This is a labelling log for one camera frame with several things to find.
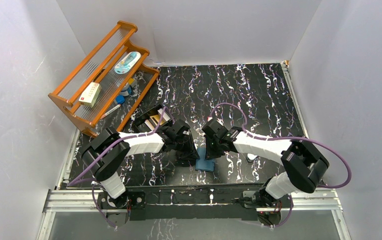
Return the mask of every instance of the white item in box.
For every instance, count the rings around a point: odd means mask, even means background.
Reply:
[[[94,107],[94,104],[97,101],[100,91],[101,91],[100,84],[96,82],[91,82],[80,95],[79,102],[82,105],[85,105],[91,108]]]

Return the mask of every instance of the floor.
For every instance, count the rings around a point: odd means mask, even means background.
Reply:
[[[159,70],[160,78],[135,114],[140,115],[156,104],[167,106],[175,118],[191,126],[194,143],[198,146],[205,144],[201,127],[212,108],[222,102],[241,107],[249,116],[247,129],[252,132],[272,137],[304,134],[279,63],[171,66]],[[149,80],[143,73],[135,74],[134,78],[138,79],[138,86],[132,97],[116,113],[102,120],[97,131],[108,126],[117,127]],[[227,128],[240,126],[244,121],[238,110],[228,106],[217,109],[216,116]],[[132,132],[130,123],[123,131]],[[88,136],[81,135],[76,149],[89,141]],[[80,157],[76,156],[69,179],[74,179],[84,168]],[[214,172],[180,165],[173,153],[134,155],[126,158],[118,170],[126,186],[265,182],[283,171],[274,161],[260,158],[249,163],[243,154],[233,152],[216,160]],[[79,187],[89,186],[83,183]]]

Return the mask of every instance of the black marble surface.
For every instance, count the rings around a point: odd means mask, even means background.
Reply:
[[[303,135],[297,111],[279,63],[200,65],[161,67],[160,77],[135,111],[140,115],[155,104],[167,106],[177,119],[185,120],[192,129],[194,143],[205,145],[201,127],[212,108],[222,102],[239,106],[248,114],[247,129],[261,135]],[[132,96],[115,113],[100,121],[97,131],[120,124],[151,76],[136,73],[138,86]],[[216,117],[227,127],[241,126],[241,113],[229,106],[220,107]],[[133,132],[131,121],[123,132]],[[88,143],[86,135],[79,137],[77,148]],[[70,173],[73,180],[85,166],[75,157]],[[203,185],[223,183],[265,182],[284,169],[278,163],[258,158],[252,163],[243,154],[227,153],[216,159],[214,172],[196,171],[195,166],[180,166],[173,152],[148,153],[127,157],[118,172],[126,186]],[[79,185],[88,188],[89,183]]]

